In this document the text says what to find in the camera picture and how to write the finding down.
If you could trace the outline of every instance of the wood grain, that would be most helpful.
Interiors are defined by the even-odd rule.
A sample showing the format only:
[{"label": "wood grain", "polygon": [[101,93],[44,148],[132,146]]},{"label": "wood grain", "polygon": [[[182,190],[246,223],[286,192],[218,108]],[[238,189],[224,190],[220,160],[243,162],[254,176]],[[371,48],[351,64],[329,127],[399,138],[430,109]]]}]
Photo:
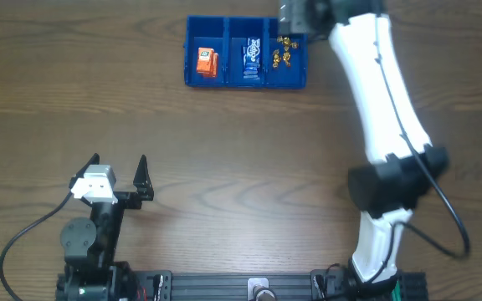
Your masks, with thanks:
[{"label": "wood grain", "polygon": [[[482,298],[482,0],[388,1],[418,116],[452,167],[441,179],[473,243],[466,263],[410,233],[398,264],[428,274],[431,299]],[[189,89],[188,14],[276,14],[256,0],[0,0],[0,252],[58,204],[94,152],[131,189],[148,156],[157,198],[127,212],[117,259],[174,272],[310,271],[345,263],[358,212],[346,171],[365,162],[341,66],[310,46],[301,91]],[[26,300],[54,297],[71,202],[16,243],[5,264]],[[413,223],[458,248],[434,195]],[[0,284],[0,300],[9,297]]]}]

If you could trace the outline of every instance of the wooden table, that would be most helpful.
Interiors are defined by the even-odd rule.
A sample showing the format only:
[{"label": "wooden table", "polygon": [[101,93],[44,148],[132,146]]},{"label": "wooden table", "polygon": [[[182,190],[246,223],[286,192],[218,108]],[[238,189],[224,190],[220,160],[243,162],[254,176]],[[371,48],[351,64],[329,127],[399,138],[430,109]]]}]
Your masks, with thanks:
[{"label": "wooden table", "polygon": [[[359,213],[347,169],[366,162],[350,88],[327,43],[301,91],[190,89],[188,14],[275,15],[275,1],[0,0],[0,252],[61,202],[94,152],[131,189],[148,156],[156,200],[127,212],[117,260],[140,270],[308,272],[345,263]],[[452,160],[440,183],[469,229],[455,262],[409,232],[398,258],[431,299],[482,298],[482,0],[393,0],[395,48],[417,113]],[[26,300],[54,297],[62,226],[77,201],[20,239],[5,272]],[[431,192],[413,223],[461,248]],[[0,300],[10,298],[0,284]]]}]

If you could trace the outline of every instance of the orange box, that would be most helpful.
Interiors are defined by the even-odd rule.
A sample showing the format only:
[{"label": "orange box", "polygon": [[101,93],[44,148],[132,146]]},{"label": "orange box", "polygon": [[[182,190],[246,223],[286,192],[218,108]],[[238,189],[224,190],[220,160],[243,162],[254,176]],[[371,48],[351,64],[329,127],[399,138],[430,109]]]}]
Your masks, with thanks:
[{"label": "orange box", "polygon": [[203,74],[205,78],[216,78],[218,73],[218,54],[213,54],[212,70],[209,74]]},{"label": "orange box", "polygon": [[211,74],[213,72],[213,48],[201,47],[198,49],[197,72],[200,74]]}]

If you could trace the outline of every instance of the blue divided tray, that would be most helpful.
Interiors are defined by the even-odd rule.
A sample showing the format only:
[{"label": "blue divided tray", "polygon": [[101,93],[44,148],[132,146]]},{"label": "blue divided tray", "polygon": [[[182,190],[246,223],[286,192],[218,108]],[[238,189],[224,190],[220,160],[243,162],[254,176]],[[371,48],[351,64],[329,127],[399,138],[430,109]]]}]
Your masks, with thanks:
[{"label": "blue divided tray", "polygon": [[[308,65],[307,37],[305,34],[290,35],[298,42],[297,49],[290,49],[291,67],[281,62],[273,69],[273,51],[280,49],[276,42],[278,20],[276,18],[188,16],[185,44],[185,84],[192,87],[240,87],[302,89],[306,86]],[[261,38],[261,62],[259,79],[243,78],[243,46],[248,37]],[[199,47],[213,48],[218,53],[218,75],[215,79],[204,78],[197,73]]]}]

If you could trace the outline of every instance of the pile of gold candy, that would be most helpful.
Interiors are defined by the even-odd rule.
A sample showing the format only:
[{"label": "pile of gold candy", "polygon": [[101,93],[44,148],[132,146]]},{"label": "pile of gold candy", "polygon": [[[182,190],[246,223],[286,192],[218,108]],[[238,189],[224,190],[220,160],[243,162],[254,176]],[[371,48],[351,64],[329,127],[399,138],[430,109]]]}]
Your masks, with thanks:
[{"label": "pile of gold candy", "polygon": [[286,66],[291,67],[290,59],[290,47],[293,49],[297,49],[299,44],[297,42],[291,42],[290,38],[288,37],[278,37],[276,39],[278,43],[282,43],[284,45],[284,54],[282,54],[282,58],[280,57],[280,50],[276,49],[273,52],[273,68],[277,69],[279,66],[280,61],[284,60]]}]

